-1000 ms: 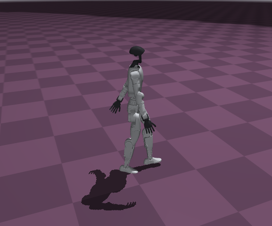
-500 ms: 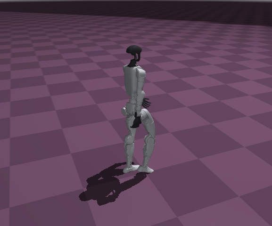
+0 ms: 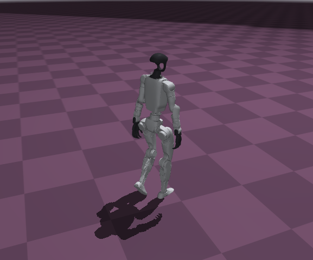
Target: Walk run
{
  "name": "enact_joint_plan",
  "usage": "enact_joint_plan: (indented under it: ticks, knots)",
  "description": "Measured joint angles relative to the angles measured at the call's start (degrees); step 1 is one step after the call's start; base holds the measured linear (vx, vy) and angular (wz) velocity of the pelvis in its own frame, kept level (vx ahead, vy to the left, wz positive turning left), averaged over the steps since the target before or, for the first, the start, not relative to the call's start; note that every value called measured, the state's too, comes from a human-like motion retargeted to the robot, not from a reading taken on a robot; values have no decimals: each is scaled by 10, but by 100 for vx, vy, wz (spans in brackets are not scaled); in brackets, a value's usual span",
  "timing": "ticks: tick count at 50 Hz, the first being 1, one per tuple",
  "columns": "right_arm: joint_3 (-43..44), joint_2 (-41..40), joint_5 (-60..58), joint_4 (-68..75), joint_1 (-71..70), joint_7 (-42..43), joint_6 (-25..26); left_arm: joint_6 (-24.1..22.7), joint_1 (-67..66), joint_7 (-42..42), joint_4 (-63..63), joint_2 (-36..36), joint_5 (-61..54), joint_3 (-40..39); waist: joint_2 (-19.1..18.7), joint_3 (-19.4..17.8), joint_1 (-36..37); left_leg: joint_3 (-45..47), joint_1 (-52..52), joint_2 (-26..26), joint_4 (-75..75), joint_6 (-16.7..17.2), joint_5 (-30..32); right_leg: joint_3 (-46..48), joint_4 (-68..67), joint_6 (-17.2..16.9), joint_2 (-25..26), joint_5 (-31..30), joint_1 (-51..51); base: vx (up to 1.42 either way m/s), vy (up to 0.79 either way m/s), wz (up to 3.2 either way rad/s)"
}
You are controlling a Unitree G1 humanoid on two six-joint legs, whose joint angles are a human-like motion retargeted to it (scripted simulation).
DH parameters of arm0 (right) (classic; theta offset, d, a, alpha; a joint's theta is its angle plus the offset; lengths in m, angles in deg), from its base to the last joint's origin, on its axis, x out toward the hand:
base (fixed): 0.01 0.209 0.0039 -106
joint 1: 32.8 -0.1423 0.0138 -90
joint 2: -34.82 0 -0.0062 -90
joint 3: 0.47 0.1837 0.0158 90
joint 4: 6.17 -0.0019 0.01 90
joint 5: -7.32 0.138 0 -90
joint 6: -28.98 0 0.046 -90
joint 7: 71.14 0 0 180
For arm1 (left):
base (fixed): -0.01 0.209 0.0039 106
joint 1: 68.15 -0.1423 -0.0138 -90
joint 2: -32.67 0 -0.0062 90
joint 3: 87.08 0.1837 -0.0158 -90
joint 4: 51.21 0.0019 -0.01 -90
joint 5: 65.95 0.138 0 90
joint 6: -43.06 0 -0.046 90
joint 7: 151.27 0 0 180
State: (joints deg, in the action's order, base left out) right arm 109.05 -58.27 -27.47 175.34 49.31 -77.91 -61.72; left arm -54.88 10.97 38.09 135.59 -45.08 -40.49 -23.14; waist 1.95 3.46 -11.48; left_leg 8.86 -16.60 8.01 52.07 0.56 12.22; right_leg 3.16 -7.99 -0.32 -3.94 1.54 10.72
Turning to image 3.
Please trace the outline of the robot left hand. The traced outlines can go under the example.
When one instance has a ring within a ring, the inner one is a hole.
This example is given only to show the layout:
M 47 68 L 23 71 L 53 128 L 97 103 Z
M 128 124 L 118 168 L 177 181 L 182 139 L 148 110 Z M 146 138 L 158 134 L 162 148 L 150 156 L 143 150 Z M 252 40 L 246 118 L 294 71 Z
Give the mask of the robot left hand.
M 139 122 L 136 122 L 136 118 L 135 117 L 133 117 L 133 126 L 132 126 L 132 136 L 134 137 L 134 138 L 141 138 L 141 136 L 139 135 L 139 126 L 138 126 L 138 124 L 139 124 Z M 140 130 L 140 132 L 141 133 L 143 133 L 141 130 Z

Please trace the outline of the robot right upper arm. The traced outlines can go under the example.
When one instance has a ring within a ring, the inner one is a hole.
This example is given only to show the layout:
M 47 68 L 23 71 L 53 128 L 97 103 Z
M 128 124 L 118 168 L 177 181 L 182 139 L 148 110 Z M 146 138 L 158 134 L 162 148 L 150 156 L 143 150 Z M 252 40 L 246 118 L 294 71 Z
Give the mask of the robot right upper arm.
M 177 106 L 175 104 L 176 98 L 175 98 L 175 85 L 170 82 L 170 81 L 163 81 L 163 90 L 166 92 L 167 95 L 167 100 L 168 100 L 168 105 L 169 109 L 171 112 L 173 112 L 173 108 Z

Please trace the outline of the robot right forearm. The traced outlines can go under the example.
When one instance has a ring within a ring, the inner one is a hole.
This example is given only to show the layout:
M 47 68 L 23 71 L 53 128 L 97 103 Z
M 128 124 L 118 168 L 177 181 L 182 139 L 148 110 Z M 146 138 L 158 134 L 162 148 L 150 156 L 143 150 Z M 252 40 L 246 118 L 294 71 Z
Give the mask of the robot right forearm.
M 174 130 L 178 130 L 178 133 L 181 133 L 182 132 L 182 129 L 181 129 L 181 124 L 180 124 L 180 108 L 179 106 L 175 106 L 173 108 L 173 113 L 171 115 L 171 118 L 173 120 L 173 128 Z

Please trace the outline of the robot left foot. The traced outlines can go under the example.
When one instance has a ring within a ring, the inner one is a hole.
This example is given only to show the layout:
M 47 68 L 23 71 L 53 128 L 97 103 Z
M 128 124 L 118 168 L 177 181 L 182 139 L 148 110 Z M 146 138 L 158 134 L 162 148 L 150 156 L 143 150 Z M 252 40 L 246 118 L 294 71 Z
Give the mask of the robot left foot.
M 136 182 L 134 187 L 142 194 L 147 195 L 145 187 L 141 184 L 141 182 Z

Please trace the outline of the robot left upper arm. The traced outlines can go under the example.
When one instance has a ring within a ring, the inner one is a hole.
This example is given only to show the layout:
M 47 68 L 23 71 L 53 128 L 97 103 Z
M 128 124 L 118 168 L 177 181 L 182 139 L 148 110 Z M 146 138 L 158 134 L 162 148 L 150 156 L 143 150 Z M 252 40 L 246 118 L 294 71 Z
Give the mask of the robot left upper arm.
M 138 102 L 140 103 L 145 103 L 144 100 L 144 82 L 145 82 L 145 78 L 147 75 L 142 75 L 140 77 L 140 88 L 139 88 L 139 97 L 138 97 Z

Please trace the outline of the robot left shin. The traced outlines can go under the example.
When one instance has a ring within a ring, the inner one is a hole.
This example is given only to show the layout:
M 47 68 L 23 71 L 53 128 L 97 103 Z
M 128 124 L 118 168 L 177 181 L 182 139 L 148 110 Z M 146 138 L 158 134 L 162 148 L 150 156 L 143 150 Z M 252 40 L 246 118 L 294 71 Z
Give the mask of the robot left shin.
M 148 151 L 148 149 L 146 150 L 145 157 L 143 159 L 142 173 L 141 173 L 140 180 L 139 180 L 139 182 L 141 182 L 141 184 L 143 186 L 144 186 L 145 180 L 148 176 L 148 173 L 151 171 L 152 166 L 153 166 L 154 161 L 155 161 L 155 158 L 148 158 L 147 157 L 147 151 Z

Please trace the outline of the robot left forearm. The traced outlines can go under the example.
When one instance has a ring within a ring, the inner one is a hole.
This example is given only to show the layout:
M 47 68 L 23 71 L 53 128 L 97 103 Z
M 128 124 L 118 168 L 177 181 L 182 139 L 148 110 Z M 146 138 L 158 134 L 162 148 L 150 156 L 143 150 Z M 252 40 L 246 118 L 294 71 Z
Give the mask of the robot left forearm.
M 141 115 L 142 108 L 143 108 L 143 104 L 139 103 L 138 99 L 137 99 L 137 101 L 136 101 L 136 108 L 135 108 L 135 111 L 133 113 L 133 117 L 136 118 L 136 122 L 140 121 L 140 115 Z

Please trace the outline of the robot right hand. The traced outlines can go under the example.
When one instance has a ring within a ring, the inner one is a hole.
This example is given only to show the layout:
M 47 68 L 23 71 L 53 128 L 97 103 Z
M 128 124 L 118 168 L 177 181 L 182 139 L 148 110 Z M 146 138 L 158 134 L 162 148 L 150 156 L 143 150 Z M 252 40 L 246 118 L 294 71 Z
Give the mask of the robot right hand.
M 174 130 L 174 135 L 176 136 L 176 145 L 175 145 L 175 147 L 173 148 L 173 149 L 177 149 L 180 145 L 181 145 L 181 140 L 182 140 L 182 138 L 181 138 L 181 134 L 182 133 L 178 133 L 178 130 Z

